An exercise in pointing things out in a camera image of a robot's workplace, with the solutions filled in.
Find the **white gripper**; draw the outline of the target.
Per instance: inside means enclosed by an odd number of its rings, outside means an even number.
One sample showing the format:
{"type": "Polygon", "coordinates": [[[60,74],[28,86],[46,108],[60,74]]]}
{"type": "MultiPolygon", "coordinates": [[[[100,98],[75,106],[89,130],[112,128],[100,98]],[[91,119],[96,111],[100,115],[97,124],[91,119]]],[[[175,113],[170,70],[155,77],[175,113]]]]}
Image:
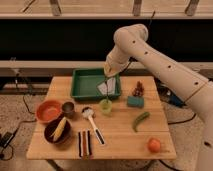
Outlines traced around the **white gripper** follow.
{"type": "Polygon", "coordinates": [[[113,49],[104,63],[104,74],[106,77],[113,77],[122,72],[128,65],[130,56],[119,49],[113,49]]]}

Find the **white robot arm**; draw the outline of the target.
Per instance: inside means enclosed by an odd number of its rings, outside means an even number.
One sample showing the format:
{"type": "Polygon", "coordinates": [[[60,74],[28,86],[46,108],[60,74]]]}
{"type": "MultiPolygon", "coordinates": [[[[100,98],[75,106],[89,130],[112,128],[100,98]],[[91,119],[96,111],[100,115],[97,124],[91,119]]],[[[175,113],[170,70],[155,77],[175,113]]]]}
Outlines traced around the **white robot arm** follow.
{"type": "Polygon", "coordinates": [[[117,29],[104,73],[112,77],[123,71],[130,57],[143,64],[204,122],[195,171],[213,171],[213,81],[155,50],[147,39],[148,29],[143,24],[117,29]]]}

